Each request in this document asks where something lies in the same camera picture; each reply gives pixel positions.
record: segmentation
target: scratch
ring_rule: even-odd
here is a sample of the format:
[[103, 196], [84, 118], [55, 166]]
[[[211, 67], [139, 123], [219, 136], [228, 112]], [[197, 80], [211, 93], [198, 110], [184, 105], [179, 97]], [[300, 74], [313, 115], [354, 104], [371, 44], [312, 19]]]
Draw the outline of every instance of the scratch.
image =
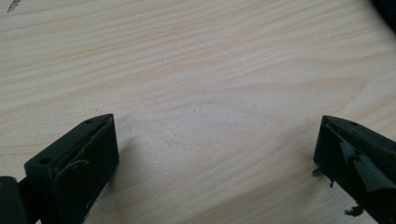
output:
[[13, 11], [19, 4], [19, 2], [20, 2], [21, 0], [14, 0], [14, 1], [12, 1], [12, 3], [11, 3], [11, 5], [9, 6], [9, 8], [8, 8], [8, 10], [7, 10], [7, 13], [8, 12], [10, 12], [10, 11]]

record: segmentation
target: wood grain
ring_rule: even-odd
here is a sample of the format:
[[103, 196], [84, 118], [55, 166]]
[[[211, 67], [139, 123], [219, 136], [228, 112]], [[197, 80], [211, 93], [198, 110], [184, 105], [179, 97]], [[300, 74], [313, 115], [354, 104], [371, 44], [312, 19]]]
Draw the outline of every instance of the wood grain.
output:
[[365, 0], [0, 2], [1, 175], [114, 113], [85, 223], [375, 223], [313, 177], [321, 116], [396, 139], [396, 39]]

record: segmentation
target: black object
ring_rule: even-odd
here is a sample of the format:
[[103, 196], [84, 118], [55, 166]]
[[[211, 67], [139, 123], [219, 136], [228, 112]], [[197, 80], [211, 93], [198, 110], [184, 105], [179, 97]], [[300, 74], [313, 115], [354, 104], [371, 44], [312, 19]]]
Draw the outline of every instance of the black object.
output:
[[396, 0], [372, 0], [372, 3], [388, 26], [396, 33]]
[[0, 223], [82, 223], [118, 163], [113, 115], [83, 121], [26, 162], [20, 183], [0, 177]]
[[378, 223], [396, 223], [396, 143], [358, 123], [323, 116], [314, 161]]

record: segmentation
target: screw hole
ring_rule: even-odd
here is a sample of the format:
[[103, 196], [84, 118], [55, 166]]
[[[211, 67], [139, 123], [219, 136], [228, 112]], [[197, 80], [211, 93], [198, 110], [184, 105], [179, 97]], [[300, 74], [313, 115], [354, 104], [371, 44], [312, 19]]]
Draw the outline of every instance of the screw hole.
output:
[[50, 161], [51, 161], [50, 158], [44, 158], [44, 159], [42, 159], [39, 163], [42, 164], [42, 165], [44, 165], [44, 164], [50, 163]]

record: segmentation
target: wooden table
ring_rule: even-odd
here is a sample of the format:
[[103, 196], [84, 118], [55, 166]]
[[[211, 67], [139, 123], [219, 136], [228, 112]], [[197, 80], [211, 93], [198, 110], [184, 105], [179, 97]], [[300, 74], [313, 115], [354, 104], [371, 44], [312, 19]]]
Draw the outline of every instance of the wooden table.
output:
[[1, 175], [114, 113], [120, 165], [85, 223], [375, 223], [311, 175], [324, 114], [396, 139], [396, 38], [369, 1], [10, 5]]

